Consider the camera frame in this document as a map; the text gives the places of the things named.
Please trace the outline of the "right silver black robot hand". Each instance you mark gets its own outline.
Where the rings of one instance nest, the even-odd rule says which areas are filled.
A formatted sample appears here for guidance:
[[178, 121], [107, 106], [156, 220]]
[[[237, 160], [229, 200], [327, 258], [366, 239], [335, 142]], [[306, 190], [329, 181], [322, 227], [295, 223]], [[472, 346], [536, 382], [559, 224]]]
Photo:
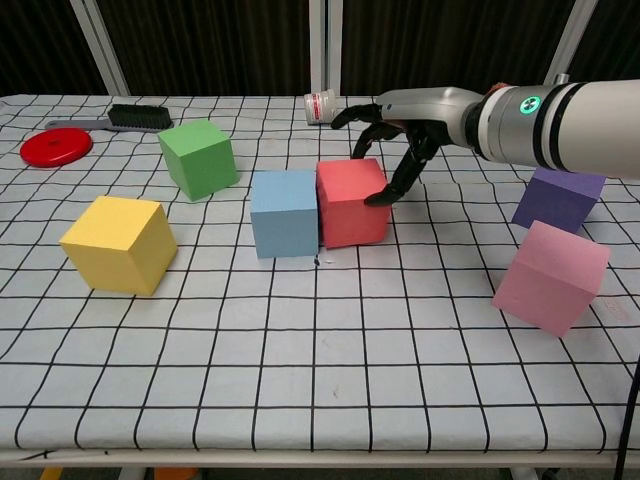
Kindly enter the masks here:
[[447, 145], [473, 146], [467, 123], [483, 96], [457, 87], [431, 87], [387, 91], [369, 104], [349, 106], [331, 122], [340, 129], [350, 122], [366, 122], [351, 157], [362, 159], [371, 145], [403, 134], [408, 148], [391, 180], [364, 203], [371, 207], [390, 206], [401, 199], [418, 179], [428, 161]]

